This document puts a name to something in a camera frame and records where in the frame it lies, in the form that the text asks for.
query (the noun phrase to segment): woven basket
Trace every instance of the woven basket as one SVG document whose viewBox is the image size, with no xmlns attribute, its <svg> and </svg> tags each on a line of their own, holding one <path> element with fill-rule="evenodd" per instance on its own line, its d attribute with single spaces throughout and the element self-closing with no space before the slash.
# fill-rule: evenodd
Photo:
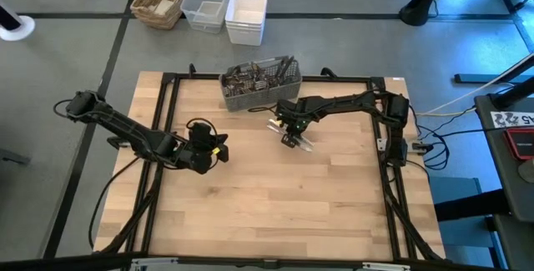
<svg viewBox="0 0 534 271">
<path fill-rule="evenodd" d="M 180 3 L 182 0 L 169 0 L 172 2 L 165 14 L 157 14 L 149 7 L 157 6 L 162 0 L 133 0 L 130 9 L 137 19 L 157 29 L 171 29 L 182 15 Z"/>
</svg>

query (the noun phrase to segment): sticker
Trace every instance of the sticker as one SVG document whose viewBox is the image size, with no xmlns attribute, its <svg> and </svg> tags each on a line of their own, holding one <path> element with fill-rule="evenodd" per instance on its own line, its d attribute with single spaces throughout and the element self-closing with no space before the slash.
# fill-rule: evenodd
<svg viewBox="0 0 534 271">
<path fill-rule="evenodd" d="M 522 112 L 491 112 L 491 120 L 495 128 L 532 126 L 534 113 Z"/>
</svg>

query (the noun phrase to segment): black metal frame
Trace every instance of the black metal frame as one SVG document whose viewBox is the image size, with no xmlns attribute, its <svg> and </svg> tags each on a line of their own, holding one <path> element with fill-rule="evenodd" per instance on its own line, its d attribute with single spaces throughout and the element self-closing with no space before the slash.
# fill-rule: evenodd
<svg viewBox="0 0 534 271">
<path fill-rule="evenodd" d="M 178 98 L 179 83 L 183 79 L 204 79 L 217 80 L 218 74 L 198 74 L 194 66 L 189 65 L 189 73 L 164 73 L 160 85 L 158 100 L 154 111 L 154 118 L 152 128 L 156 129 L 159 126 L 161 112 L 163 111 L 164 98 L 170 83 L 173 84 L 171 98 L 169 100 L 168 114 L 164 125 L 165 131 L 170 131 L 174 117 L 174 110 Z M 323 69 L 321 76 L 303 76 L 304 82 L 333 82 L 333 83 L 364 83 L 367 90 L 382 89 L 385 90 L 384 78 L 363 78 L 363 77 L 337 77 L 329 69 Z M 375 138 L 381 137 L 380 126 L 378 122 L 372 118 L 373 132 Z M 0 269 L 10 270 L 109 270 L 112 268 L 122 268 L 127 270 L 131 266 L 139 263 L 138 259 L 143 258 L 168 258 L 169 263 L 187 263 L 187 264 L 209 264 L 209 265 L 234 265 L 234 266 L 254 266 L 260 268 L 282 268 L 282 267 L 310 267 L 310 268 L 362 268 L 369 267 L 370 263 L 389 263 L 389 264 L 404 264 L 410 265 L 412 270 L 496 270 L 495 268 L 483 268 L 476 266 L 459 265 L 441 259 L 433 253 L 430 247 L 424 242 L 422 237 L 417 232 L 416 228 L 410 222 L 408 214 L 406 193 L 402 181 L 402 173 L 400 168 L 393 168 L 395 175 L 395 187 L 398 198 L 397 201 L 390 186 L 387 174 L 387 167 L 385 165 L 382 152 L 375 144 L 376 155 L 379 160 L 380 181 L 382 191 L 384 194 L 384 205 L 386 212 L 386 219 L 388 223 L 388 230 L 390 235 L 391 253 L 393 257 L 392 262 L 370 262 L 370 261 L 343 261 L 343 260 L 299 260 L 299 259 L 265 259 L 265 258 L 213 258 L 213 257 L 173 257 L 168 258 L 164 256 L 149 255 L 149 244 L 151 233 L 154 226 L 155 212 L 158 205 L 158 195 L 163 177 L 164 166 L 159 164 L 155 174 L 154 183 L 156 184 L 156 195 L 152 198 L 149 205 L 148 216 L 146 218 L 143 241 L 141 243 L 141 251 L 135 252 L 134 240 L 137 232 L 137 222 L 135 220 L 134 230 L 131 231 L 126 241 L 126 248 L 124 253 L 94 253 L 92 255 L 84 255 L 67 258 L 46 258 L 27 260 L 19 262 L 0 263 Z M 135 199 L 135 206 L 139 208 L 144 195 L 149 178 L 151 163 L 145 162 L 143 171 L 139 180 L 138 191 Z M 401 221 L 405 230 L 406 247 L 409 258 L 402 258 L 399 239 L 396 233 L 396 217 Z M 419 260 L 416 257 L 416 246 L 420 249 L 425 260 Z"/>
</svg>

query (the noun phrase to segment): white plastic bin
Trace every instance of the white plastic bin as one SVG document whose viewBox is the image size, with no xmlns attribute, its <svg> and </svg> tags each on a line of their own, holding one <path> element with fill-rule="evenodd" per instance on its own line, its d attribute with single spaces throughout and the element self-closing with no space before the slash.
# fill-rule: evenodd
<svg viewBox="0 0 534 271">
<path fill-rule="evenodd" d="M 229 0 L 183 0 L 180 8 L 192 29 L 219 33 Z"/>
<path fill-rule="evenodd" d="M 226 27 L 235 44 L 259 46 L 264 33 L 267 0 L 229 0 Z"/>
</svg>

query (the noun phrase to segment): wooden table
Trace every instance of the wooden table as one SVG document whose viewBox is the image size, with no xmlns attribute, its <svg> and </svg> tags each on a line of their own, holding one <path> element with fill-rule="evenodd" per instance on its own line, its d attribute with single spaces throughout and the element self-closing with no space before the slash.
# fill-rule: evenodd
<svg viewBox="0 0 534 271">
<path fill-rule="evenodd" d="M 161 77 L 160 72 L 139 74 L 128 115 L 147 127 L 152 123 Z M 386 78 L 385 83 L 388 91 L 407 96 L 403 78 Z M 300 97 L 319 94 L 329 98 L 364 91 L 362 83 L 303 83 Z M 160 128 L 167 107 L 165 103 Z M 307 153 L 287 148 L 279 134 L 267 129 L 272 113 L 228 113 L 218 81 L 182 80 L 172 130 L 187 137 L 185 124 L 195 117 L 207 118 L 219 133 L 229 135 L 230 160 L 219 162 L 205 175 L 164 171 L 149 254 L 392 260 L 368 114 L 338 114 L 312 123 L 305 136 L 315 143 L 315 149 Z M 412 116 L 405 136 L 416 136 Z M 133 158 L 130 149 L 121 149 L 114 172 Z M 409 154 L 409 160 L 423 164 L 415 154 Z M 132 213 L 142 165 L 138 161 L 111 185 L 95 250 L 111 242 Z M 411 164 L 401 171 L 412 223 L 433 250 L 445 257 L 426 174 Z M 406 257 L 398 219 L 396 224 L 400 250 Z M 134 250 L 140 248 L 143 227 L 142 220 Z"/>
</svg>

